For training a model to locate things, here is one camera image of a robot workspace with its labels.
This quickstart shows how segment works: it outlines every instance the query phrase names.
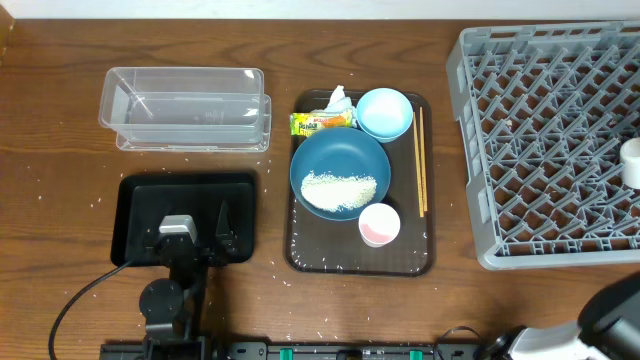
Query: blue bowl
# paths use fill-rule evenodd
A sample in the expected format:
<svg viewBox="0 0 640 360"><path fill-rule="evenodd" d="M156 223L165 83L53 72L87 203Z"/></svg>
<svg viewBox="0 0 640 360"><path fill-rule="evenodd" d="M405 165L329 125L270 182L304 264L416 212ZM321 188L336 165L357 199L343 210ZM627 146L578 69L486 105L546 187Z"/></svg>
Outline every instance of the blue bowl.
<svg viewBox="0 0 640 360"><path fill-rule="evenodd" d="M372 176L376 193L367 204L352 210L330 212L318 209L302 197L302 180L309 173L334 176ZM371 136L352 128L330 128L318 131L302 142L291 160L291 188L298 201L310 212L335 221L357 219L369 204L378 203L391 183L391 164L382 146Z"/></svg>
<svg viewBox="0 0 640 360"><path fill-rule="evenodd" d="M364 132L385 143L397 139L411 127L413 107L397 90L375 89L358 101L356 117Z"/></svg>

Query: gray dish rack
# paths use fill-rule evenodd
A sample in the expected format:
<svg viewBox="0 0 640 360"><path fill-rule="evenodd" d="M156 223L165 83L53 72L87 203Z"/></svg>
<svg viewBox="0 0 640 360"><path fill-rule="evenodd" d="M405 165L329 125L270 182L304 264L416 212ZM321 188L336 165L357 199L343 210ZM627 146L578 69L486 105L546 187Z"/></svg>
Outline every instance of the gray dish rack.
<svg viewBox="0 0 640 360"><path fill-rule="evenodd" d="M640 22L465 29L447 61L480 263L640 262Z"/></svg>

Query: clear plastic container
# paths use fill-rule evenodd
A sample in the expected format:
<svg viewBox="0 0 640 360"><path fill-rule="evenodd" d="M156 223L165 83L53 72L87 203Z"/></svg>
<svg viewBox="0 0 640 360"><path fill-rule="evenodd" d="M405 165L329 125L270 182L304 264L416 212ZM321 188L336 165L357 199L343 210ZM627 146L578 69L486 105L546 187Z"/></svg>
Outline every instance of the clear plastic container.
<svg viewBox="0 0 640 360"><path fill-rule="evenodd" d="M122 150L265 151L271 101L259 69L113 68L99 121Z"/></svg>

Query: chopsticks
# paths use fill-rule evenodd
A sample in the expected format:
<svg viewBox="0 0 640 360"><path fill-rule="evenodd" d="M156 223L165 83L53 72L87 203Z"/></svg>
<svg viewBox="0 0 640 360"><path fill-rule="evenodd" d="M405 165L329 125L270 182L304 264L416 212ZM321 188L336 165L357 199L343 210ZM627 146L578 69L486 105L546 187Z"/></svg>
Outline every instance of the chopsticks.
<svg viewBox="0 0 640 360"><path fill-rule="evenodd" d="M418 138L418 126L416 125L416 114L413 114L413 145L416 158L416 182L418 185L418 204L420 206L420 217L429 210L427 205L427 167L424 151L424 115L420 108L420 138Z"/></svg>

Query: blue plate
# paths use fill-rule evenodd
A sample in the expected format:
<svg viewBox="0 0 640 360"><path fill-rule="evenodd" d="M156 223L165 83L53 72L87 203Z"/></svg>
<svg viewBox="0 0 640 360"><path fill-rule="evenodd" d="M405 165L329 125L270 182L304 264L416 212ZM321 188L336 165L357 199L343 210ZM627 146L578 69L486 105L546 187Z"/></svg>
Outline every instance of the blue plate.
<svg viewBox="0 0 640 360"><path fill-rule="evenodd" d="M302 197L302 179L309 173L334 176L372 176L376 193L366 205L353 210L325 211ZM336 221L358 218L364 208L382 201L391 182L391 165L382 146L371 136L351 128L331 128L317 132L302 142L291 160L289 180L298 201L312 213Z"/></svg>

